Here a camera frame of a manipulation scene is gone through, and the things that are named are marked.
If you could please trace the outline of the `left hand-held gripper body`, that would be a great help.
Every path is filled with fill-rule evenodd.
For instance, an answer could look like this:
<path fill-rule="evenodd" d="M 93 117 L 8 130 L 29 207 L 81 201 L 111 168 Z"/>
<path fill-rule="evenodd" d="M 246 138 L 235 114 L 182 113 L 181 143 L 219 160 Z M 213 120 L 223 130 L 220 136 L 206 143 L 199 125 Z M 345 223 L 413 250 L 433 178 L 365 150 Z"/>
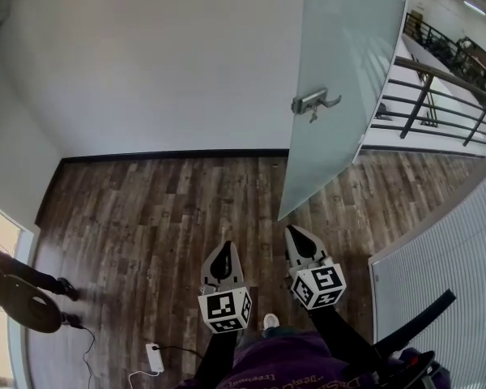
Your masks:
<path fill-rule="evenodd" d="M 252 299 L 247 283 L 215 287 L 200 287 L 198 303 L 202 320 L 214 334 L 245 330 L 249 324 Z"/>

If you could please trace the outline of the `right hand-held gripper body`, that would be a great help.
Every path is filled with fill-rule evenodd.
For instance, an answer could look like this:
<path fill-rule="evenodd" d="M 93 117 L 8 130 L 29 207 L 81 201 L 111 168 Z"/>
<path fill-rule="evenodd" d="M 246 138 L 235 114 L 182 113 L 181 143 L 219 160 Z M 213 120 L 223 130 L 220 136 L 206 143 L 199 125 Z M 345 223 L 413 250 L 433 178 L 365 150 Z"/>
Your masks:
<path fill-rule="evenodd" d="M 330 256 L 301 265 L 290 264 L 289 275 L 293 298 L 307 310 L 335 305 L 346 290 L 342 268 Z"/>

